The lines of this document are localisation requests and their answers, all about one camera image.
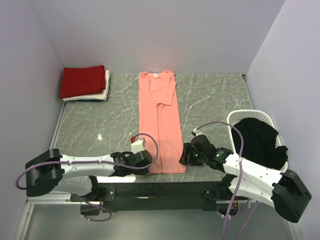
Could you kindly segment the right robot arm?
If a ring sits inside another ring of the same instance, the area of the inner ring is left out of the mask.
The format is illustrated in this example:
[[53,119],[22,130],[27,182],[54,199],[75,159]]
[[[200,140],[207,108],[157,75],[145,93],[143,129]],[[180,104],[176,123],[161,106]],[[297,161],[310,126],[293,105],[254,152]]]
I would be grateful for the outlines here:
[[204,193],[207,199],[230,200],[235,195],[252,199],[271,206],[291,223],[299,222],[312,199],[295,171],[267,168],[230,149],[215,148],[203,134],[183,144],[179,162],[185,166],[207,165],[225,173],[215,188]]

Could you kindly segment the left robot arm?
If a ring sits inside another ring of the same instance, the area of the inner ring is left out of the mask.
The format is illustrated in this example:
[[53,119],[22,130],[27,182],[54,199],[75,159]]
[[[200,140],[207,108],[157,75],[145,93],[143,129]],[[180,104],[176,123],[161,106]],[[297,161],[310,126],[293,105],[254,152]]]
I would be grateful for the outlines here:
[[25,164],[26,195],[39,197],[57,191],[94,201],[100,195],[98,177],[145,175],[152,164],[152,155],[147,150],[74,157],[53,148]]

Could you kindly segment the pink t-shirt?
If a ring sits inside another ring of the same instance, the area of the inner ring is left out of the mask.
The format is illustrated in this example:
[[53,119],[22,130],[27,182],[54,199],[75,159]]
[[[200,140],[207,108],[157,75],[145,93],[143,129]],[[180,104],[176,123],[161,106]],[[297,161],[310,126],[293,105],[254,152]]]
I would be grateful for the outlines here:
[[145,148],[155,163],[151,174],[185,173],[186,166],[179,163],[183,154],[183,137],[176,92],[175,74],[140,72],[138,82],[139,132],[149,134]]

